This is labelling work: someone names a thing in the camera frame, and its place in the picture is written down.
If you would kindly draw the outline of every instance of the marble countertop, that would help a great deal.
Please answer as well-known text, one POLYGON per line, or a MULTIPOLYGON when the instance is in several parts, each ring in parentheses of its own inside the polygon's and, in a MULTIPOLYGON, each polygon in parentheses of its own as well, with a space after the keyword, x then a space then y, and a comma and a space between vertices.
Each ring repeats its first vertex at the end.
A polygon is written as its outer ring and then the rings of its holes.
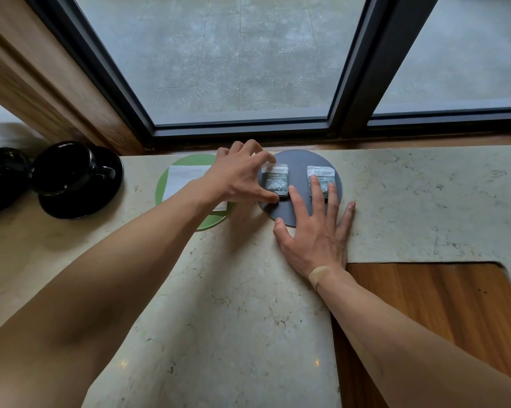
MULTIPOLYGON (((511 279, 511 146, 317 153, 341 175, 342 209, 357 201, 351 262, 492 261, 511 279)), ((1 212, 0 325, 153 207, 179 158, 123 158, 120 195, 86 219, 51 218, 32 194, 1 212)), ((340 406, 329 312, 272 229, 251 204, 195 233, 83 406, 340 406)))

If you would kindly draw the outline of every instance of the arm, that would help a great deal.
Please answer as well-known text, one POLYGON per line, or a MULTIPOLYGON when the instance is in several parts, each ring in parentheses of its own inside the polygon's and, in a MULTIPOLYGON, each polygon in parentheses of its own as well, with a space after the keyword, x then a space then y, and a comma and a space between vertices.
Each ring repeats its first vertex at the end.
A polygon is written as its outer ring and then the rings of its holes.
POLYGON ((14 314, 0 328, 0 407, 81 406, 212 209, 277 202, 257 183, 266 161, 274 156, 253 140, 220 148, 204 177, 90 248, 14 314))
POLYGON ((316 177, 312 178, 312 216, 294 189, 290 195, 297 230, 292 238, 282 221, 275 222, 280 249, 304 277, 318 266, 329 267, 316 286, 317 292, 390 408, 511 407, 511 378, 403 315, 344 271, 355 203, 348 204, 335 225, 338 198, 333 186, 327 214, 316 177))

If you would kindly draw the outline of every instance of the concrete ground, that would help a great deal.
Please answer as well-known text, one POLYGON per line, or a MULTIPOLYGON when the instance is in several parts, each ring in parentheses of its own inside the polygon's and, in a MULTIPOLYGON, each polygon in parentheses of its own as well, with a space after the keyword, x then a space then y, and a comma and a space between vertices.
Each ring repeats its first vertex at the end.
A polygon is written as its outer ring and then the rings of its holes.
MULTIPOLYGON (((76 1, 155 123, 325 115, 365 2, 76 1)), ((377 112, 481 99, 511 99, 511 0, 439 0, 377 112)))

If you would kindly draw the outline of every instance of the white napkin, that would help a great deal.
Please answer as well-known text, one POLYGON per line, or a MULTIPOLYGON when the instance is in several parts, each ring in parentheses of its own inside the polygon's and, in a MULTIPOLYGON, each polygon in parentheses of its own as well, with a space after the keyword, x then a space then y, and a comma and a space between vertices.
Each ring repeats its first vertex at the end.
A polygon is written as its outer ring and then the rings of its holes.
MULTIPOLYGON (((183 188, 190 180, 203 177, 210 165, 204 166, 176 166, 168 168, 167 185, 164 187, 163 201, 183 188)), ((221 202, 214 208, 214 212, 227 210, 227 202, 221 202)))

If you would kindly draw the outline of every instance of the hand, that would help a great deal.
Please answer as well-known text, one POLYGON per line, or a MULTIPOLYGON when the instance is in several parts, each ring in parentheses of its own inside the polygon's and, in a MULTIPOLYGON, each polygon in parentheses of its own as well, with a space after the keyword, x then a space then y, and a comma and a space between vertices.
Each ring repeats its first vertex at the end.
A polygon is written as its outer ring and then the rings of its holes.
POLYGON ((318 178, 311 177, 312 216, 308 215, 307 207, 297 190, 289 186, 293 209, 297 218, 295 237, 292 238, 282 219, 274 221, 274 235, 280 250, 292 267, 302 276, 308 275, 319 266, 331 268, 347 267, 347 239, 354 218, 355 202, 348 203, 343 218, 337 225, 339 199, 334 183, 327 185, 327 215, 325 212, 324 194, 318 178))
POLYGON ((236 141, 231 149, 218 149, 216 161, 204 179, 217 192, 220 202, 277 203, 278 195, 263 189, 257 181, 258 170, 265 162, 276 163, 276 159, 271 153, 264 152, 255 140, 248 140, 245 144, 236 141))

